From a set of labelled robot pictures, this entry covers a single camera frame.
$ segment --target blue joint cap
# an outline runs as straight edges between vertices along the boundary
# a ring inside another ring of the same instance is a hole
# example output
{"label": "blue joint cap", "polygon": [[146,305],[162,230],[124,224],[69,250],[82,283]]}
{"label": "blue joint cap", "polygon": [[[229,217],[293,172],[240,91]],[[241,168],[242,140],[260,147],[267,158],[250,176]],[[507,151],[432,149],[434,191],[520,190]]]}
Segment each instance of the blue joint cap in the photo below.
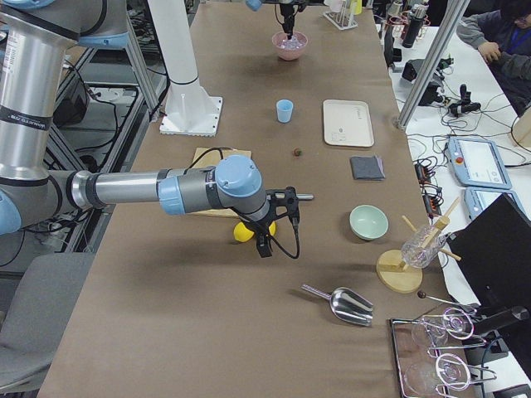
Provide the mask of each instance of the blue joint cap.
{"label": "blue joint cap", "polygon": [[260,0],[246,0],[246,5],[252,11],[258,11],[262,7],[262,2]]}
{"label": "blue joint cap", "polygon": [[11,199],[0,190],[0,235],[20,230],[22,218]]}
{"label": "blue joint cap", "polygon": [[97,48],[99,50],[122,50],[129,43],[128,32],[106,36],[83,36],[79,44],[84,47]]}
{"label": "blue joint cap", "polygon": [[52,4],[55,0],[3,0],[6,6],[19,10],[37,10]]}
{"label": "blue joint cap", "polygon": [[250,197],[262,186],[262,176],[247,156],[232,155],[216,167],[217,187],[229,197]]}
{"label": "blue joint cap", "polygon": [[180,216],[185,212],[183,196],[176,176],[164,178],[158,183],[158,202],[168,214]]}

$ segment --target green bowl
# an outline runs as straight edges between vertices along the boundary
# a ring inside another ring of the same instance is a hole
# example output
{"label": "green bowl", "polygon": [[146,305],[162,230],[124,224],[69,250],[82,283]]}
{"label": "green bowl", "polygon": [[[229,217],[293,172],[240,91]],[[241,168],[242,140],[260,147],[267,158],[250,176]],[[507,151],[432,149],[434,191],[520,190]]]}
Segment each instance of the green bowl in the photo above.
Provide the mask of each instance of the green bowl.
{"label": "green bowl", "polygon": [[350,228],[364,240],[384,236],[388,227],[389,221],[384,212],[375,206],[360,205],[350,212]]}

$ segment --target metal scoop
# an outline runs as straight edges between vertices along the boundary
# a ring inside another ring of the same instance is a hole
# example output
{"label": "metal scoop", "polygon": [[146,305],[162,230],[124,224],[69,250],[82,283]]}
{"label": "metal scoop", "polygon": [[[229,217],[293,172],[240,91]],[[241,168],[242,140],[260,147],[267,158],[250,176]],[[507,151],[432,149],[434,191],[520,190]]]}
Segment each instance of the metal scoop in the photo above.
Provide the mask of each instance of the metal scoop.
{"label": "metal scoop", "polygon": [[307,284],[303,284],[301,288],[328,300],[330,309],[342,321],[361,326],[371,326],[373,321],[373,304],[351,289],[337,288],[332,294],[327,294]]}

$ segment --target pink bowl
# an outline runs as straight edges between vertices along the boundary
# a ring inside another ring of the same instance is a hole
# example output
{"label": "pink bowl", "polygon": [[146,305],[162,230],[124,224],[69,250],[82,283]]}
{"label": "pink bowl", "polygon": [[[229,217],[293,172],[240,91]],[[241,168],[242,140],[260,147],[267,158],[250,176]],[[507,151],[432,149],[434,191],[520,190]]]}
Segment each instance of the pink bowl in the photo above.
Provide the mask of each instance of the pink bowl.
{"label": "pink bowl", "polygon": [[273,44],[275,45],[276,54],[285,61],[296,60],[303,55],[306,47],[308,46],[308,37],[306,37],[301,32],[293,32],[293,36],[302,44],[301,47],[296,49],[282,48],[282,41],[287,38],[287,35],[284,32],[277,32],[271,38]]}

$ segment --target gray sleeve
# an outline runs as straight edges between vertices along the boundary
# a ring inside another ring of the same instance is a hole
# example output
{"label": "gray sleeve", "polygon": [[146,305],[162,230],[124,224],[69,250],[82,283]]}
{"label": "gray sleeve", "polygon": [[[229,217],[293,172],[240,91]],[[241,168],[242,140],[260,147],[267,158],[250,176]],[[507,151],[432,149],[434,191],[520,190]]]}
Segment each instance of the gray sleeve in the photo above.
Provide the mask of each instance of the gray sleeve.
{"label": "gray sleeve", "polygon": [[507,77],[531,80],[531,56],[502,53],[498,64],[501,72]]}
{"label": "gray sleeve", "polygon": [[481,44],[486,43],[485,34],[478,24],[478,15],[466,17],[460,20],[457,25],[457,36],[466,44],[470,44],[477,49]]}

